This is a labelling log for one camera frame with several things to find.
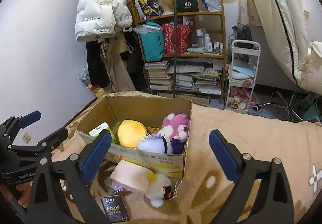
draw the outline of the white rolling cart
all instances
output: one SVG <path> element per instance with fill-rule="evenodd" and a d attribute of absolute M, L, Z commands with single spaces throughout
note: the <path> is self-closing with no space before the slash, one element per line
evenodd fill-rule
<path fill-rule="evenodd" d="M 246 48 L 237 48 L 235 47 L 236 43 L 248 43 L 248 44 L 253 44 L 259 47 L 259 49 L 246 49 Z M 236 39 L 232 42 L 231 44 L 231 67 L 234 66 L 234 54 L 244 54 L 244 55 L 252 55 L 252 56 L 257 56 L 257 64 L 256 64 L 256 70 L 255 70 L 255 76 L 254 76 L 254 82 L 251 85 L 247 85 L 247 84 L 243 84 L 240 82 L 234 82 L 231 77 L 229 77 L 229 86 L 228 86 L 228 96 L 227 96 L 227 100 L 226 100 L 226 105 L 225 105 L 225 109 L 227 110 L 232 110 L 238 113 L 244 113 L 246 114 L 248 112 L 249 109 L 249 103 L 252 100 L 252 95 L 253 95 L 253 91 L 254 91 L 254 87 L 256 85 L 256 77 L 257 77 L 257 71 L 258 71 L 258 64 L 260 62 L 260 44 L 254 41 L 249 41 L 249 40 L 242 40 L 242 39 Z M 249 88 L 252 89 L 251 92 L 251 97 L 248 100 L 247 106 L 245 110 L 239 110 L 239 109 L 233 109 L 230 108 L 228 106 L 228 98 L 230 96 L 231 93 L 231 88 L 232 87 L 241 87 L 241 88 Z"/>

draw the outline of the blue gripper pad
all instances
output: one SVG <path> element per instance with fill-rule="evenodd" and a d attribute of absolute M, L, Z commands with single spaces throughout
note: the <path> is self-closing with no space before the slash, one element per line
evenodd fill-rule
<path fill-rule="evenodd" d="M 111 144 L 111 133 L 108 130 L 102 130 L 94 142 L 86 145 L 82 150 L 80 153 L 80 160 L 78 162 L 78 167 L 82 172 L 82 182 L 89 182 L 95 178 L 95 175 L 99 170 Z"/>
<path fill-rule="evenodd" d="M 22 129 L 24 129 L 25 127 L 40 120 L 40 118 L 41 118 L 41 113 L 38 110 L 36 110 L 36 111 L 20 118 L 19 122 L 18 122 L 18 126 Z"/>
<path fill-rule="evenodd" d="M 213 130 L 210 132 L 209 135 L 209 145 L 213 153 L 215 154 L 221 168 L 223 169 L 226 178 L 237 184 L 240 180 L 239 165 L 232 156 L 232 154 L 228 151 L 227 145 L 231 144 L 229 144 L 225 140 L 225 138 L 221 135 L 219 130 Z"/>

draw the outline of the blanket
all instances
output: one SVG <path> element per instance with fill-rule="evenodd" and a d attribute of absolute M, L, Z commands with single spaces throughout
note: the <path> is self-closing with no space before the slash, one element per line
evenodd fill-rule
<path fill-rule="evenodd" d="M 112 95 L 151 96 L 135 91 Z M 67 127 L 69 137 L 54 151 L 54 161 L 79 153 L 86 145 L 75 131 L 82 118 L 94 106 L 95 103 Z M 122 197 L 131 219 L 129 223 L 210 223 L 234 187 L 233 182 L 226 179 L 209 147 L 209 133 L 213 129 L 219 129 L 241 153 L 250 153 L 257 160 L 271 161 L 279 157 L 290 183 L 296 222 L 302 218 L 322 186 L 322 182 L 319 183 L 322 175 L 322 124 L 290 123 L 193 104 L 186 166 L 178 196 L 174 200 L 164 201 L 160 207 L 154 207 L 142 194 L 125 193 Z M 108 195 L 104 180 L 114 168 L 114 163 L 104 161 L 95 180 L 88 186 L 102 210 L 100 197 Z M 259 184 L 260 181 L 254 183 L 239 221 L 249 215 Z M 66 198 L 73 216 L 82 220 L 68 189 Z"/>

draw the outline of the chair base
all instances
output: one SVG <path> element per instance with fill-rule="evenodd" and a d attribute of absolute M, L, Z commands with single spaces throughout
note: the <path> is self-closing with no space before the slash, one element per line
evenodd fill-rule
<path fill-rule="evenodd" d="M 256 104 L 254 106 L 254 110 L 259 111 L 264 106 L 272 105 L 272 106 L 276 106 L 276 107 L 280 107 L 280 108 L 285 109 L 286 112 L 287 112 L 287 120 L 290 119 L 291 114 L 293 114 L 297 119 L 303 120 L 302 116 L 297 111 L 295 111 L 293 109 L 293 102 L 296 99 L 297 90 L 298 90 L 298 87 L 296 87 L 296 89 L 294 90 L 294 92 L 292 94 L 292 97 L 291 97 L 291 100 L 290 100 L 289 103 L 287 103 L 285 98 L 283 97 L 283 95 L 280 92 L 277 91 L 276 93 L 280 96 L 280 98 L 284 101 L 285 104 L 279 104 L 279 103 L 276 103 L 276 102 L 264 102 L 264 103 L 261 103 L 261 104 Z"/>

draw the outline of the black backpack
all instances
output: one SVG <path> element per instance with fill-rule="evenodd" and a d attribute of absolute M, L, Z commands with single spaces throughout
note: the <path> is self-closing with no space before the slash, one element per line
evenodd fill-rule
<path fill-rule="evenodd" d="M 240 28 L 238 28 L 237 26 L 234 26 L 232 28 L 232 30 L 234 31 L 235 39 L 243 39 L 243 40 L 253 41 L 252 33 L 251 33 L 251 29 L 250 29 L 249 25 L 244 25 L 242 30 Z M 253 44 L 248 44 L 248 43 L 236 43 L 236 46 L 238 48 L 246 48 L 246 49 L 253 48 Z"/>

